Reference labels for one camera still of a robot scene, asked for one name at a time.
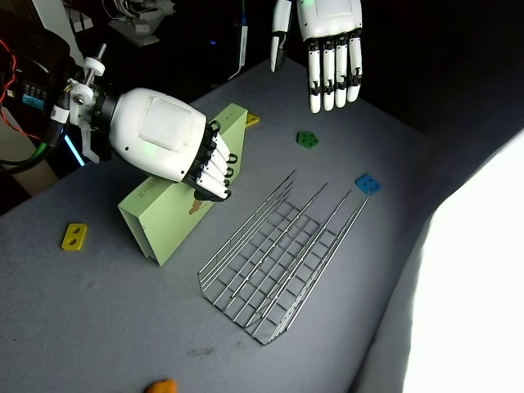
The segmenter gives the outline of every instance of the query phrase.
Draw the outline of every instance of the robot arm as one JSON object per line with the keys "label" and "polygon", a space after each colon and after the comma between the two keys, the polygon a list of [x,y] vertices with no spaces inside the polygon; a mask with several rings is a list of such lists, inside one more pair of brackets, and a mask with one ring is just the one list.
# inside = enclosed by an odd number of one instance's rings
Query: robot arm
{"label": "robot arm", "polygon": [[109,141],[124,160],[137,168],[193,187],[201,201],[224,201],[231,196],[229,164],[237,162],[219,134],[216,121],[180,100],[146,88],[135,88],[117,100],[105,97],[90,86],[94,75],[102,75],[102,47],[86,58],[83,83],[70,81],[70,122],[82,129],[83,152],[90,151],[92,123],[109,125]]}
{"label": "robot arm", "polygon": [[[277,0],[275,6],[272,72],[283,62],[292,3],[291,0]],[[333,109],[335,104],[343,107],[346,100],[355,101],[362,80],[360,0],[304,0],[296,2],[296,5],[300,32],[308,48],[311,111],[319,112],[321,101],[326,111]]]}

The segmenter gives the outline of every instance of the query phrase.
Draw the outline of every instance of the wire basket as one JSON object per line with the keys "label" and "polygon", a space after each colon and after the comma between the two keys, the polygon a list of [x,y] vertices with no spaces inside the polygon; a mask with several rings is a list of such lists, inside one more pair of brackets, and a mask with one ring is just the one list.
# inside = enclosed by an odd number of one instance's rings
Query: wire basket
{"label": "wire basket", "polygon": [[338,228],[332,213],[306,214],[324,184],[301,208],[287,199],[291,173],[198,272],[203,296],[263,345],[289,330],[371,192]]}

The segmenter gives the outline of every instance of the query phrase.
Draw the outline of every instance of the green block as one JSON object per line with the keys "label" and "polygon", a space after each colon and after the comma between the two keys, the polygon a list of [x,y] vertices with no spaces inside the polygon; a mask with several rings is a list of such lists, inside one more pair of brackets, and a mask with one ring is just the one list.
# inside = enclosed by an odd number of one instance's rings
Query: green block
{"label": "green block", "polygon": [[303,132],[296,134],[296,142],[306,149],[312,149],[317,146],[318,139],[314,133]]}
{"label": "green block", "polygon": [[[235,104],[229,104],[215,117],[223,140],[238,156],[237,163],[230,165],[234,170],[230,182],[240,173],[246,117],[247,110]],[[214,204],[195,200],[194,191],[187,184],[151,176],[118,205],[143,254],[160,266]]]}

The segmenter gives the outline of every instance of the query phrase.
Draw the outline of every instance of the white label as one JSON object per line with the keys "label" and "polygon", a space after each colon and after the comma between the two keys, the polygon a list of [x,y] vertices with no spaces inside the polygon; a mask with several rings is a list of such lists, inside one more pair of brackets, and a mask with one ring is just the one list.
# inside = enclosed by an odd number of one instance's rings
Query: white label
{"label": "white label", "polygon": [[62,109],[56,105],[53,105],[51,112],[51,120],[55,120],[58,123],[65,124],[67,118],[69,117],[69,111],[67,109]]}

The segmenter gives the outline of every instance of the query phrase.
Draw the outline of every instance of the red wire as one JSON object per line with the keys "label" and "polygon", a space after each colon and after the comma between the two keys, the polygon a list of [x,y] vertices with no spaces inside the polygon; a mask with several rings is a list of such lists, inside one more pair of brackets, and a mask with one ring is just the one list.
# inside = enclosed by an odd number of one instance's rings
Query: red wire
{"label": "red wire", "polygon": [[4,98],[6,97],[6,93],[7,93],[7,90],[9,89],[9,87],[13,84],[13,82],[15,82],[16,80],[16,57],[15,55],[13,54],[13,52],[11,51],[11,49],[0,39],[0,44],[2,44],[2,46],[4,47],[4,49],[11,55],[11,63],[12,63],[12,67],[11,67],[11,79],[9,79],[7,81],[7,83],[4,85],[3,87],[3,90],[2,90],[2,96],[0,96],[0,113],[2,113],[2,119],[3,119],[3,122],[8,125],[9,127],[11,127],[12,129],[14,129],[15,131],[18,131],[19,133],[21,133],[22,135],[25,135],[26,137],[30,137],[30,138],[34,138],[34,139],[38,139],[40,140],[41,138],[40,137],[37,137],[35,135],[32,135],[30,133],[26,133],[23,129],[21,129],[20,127],[16,127],[15,125],[11,124],[9,122],[9,120],[7,119],[6,117],[6,114],[3,113],[3,108],[2,108],[2,104],[3,104],[3,100]]}

